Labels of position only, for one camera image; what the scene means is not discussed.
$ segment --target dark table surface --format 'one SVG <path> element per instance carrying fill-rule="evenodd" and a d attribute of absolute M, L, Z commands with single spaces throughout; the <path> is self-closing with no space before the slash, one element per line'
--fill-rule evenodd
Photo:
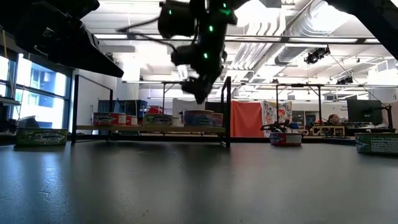
<path fill-rule="evenodd" d="M 353 146 L 0 147 L 0 223 L 397 223 L 398 159 Z"/>

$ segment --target red partition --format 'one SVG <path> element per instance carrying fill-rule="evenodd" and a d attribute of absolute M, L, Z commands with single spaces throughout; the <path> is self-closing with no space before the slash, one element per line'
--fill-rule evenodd
<path fill-rule="evenodd" d="M 258 102 L 231 102 L 231 137 L 264 137 L 261 105 Z"/>

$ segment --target green box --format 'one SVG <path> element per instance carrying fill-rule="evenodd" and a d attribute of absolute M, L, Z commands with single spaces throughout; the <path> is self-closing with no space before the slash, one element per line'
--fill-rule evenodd
<path fill-rule="evenodd" d="M 398 134 L 396 133 L 357 133 L 355 142 L 359 153 L 398 155 Z"/>
<path fill-rule="evenodd" d="M 62 146 L 67 136 L 66 129 L 18 128 L 16 146 Z"/>

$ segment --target person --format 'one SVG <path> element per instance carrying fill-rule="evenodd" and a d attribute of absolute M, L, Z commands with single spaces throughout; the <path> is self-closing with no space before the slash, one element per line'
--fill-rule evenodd
<path fill-rule="evenodd" d="M 328 118 L 328 124 L 339 125 L 340 124 L 339 116 L 337 114 L 331 114 Z"/>

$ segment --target computer monitor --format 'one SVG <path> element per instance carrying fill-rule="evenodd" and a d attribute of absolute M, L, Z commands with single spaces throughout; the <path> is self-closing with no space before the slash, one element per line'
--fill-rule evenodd
<path fill-rule="evenodd" d="M 383 122 L 381 102 L 379 100 L 347 100 L 349 122 Z"/>

